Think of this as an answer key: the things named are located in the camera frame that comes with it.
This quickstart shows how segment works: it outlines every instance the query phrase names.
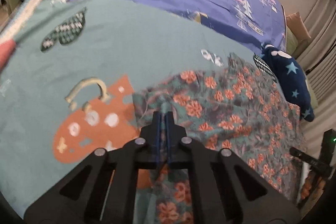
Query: light blue star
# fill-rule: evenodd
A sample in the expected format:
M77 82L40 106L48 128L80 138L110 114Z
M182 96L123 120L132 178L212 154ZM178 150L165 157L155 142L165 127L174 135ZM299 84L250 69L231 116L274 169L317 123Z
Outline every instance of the light blue star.
M303 113L302 115L303 115L304 118L307 117L308 115L310 115L310 109L307 109L305 111L305 113Z
M297 96L298 96L299 94L300 94L300 93L298 93L297 90L292 91L292 97L297 98Z
M288 69L287 75L293 71L296 74L296 70L299 69L298 67L295 67L294 63L290 63L288 66L286 66L286 68Z

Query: orange mushroom print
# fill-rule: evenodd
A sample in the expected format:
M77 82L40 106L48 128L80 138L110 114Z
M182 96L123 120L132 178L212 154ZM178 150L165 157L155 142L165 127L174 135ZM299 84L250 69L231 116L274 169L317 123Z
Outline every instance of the orange mushroom print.
M134 119L133 104L123 103L124 97L134 92L127 75L108 88L98 78L80 81L65 98L71 110L77 108L76 95L89 85L98 85L100 96L70 114L54 137L53 153L62 163L82 160L98 147L108 151L121 148L139 136L129 123Z

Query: red fabric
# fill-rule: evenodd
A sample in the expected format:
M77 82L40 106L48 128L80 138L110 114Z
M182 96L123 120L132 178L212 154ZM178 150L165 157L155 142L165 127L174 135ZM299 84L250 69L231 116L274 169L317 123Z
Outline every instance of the red fabric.
M0 70L8 61L15 47L16 43L13 39L0 44Z

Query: cream handle print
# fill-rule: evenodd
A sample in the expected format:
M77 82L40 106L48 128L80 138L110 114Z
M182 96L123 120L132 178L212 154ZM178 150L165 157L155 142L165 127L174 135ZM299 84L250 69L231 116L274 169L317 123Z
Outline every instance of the cream handle print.
M74 101L74 99L79 91L82 88L93 84L97 84L100 89L99 100L101 100L102 102L106 102L108 99L110 99L110 95L107 92L106 85L102 80L96 77L83 79L77 85L75 85L75 87L70 91L69 95L65 97L65 100L69 103L69 108L72 111L77 108L77 103ZM85 113L88 113L88 111L91 109L91 104L89 102L84 103L82 109Z

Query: floral blanket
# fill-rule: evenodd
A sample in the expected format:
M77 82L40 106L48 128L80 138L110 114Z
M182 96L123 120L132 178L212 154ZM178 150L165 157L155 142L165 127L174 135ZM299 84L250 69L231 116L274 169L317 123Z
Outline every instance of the floral blanket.
M150 124L154 111L172 111L188 136L209 149L232 149L294 201L301 168L289 148L304 149L300 108L283 100L272 78L255 66L233 53L228 63L221 71L184 71L135 93L137 124ZM164 167L158 178L152 174L148 191L156 197L155 223L193 222L186 170Z

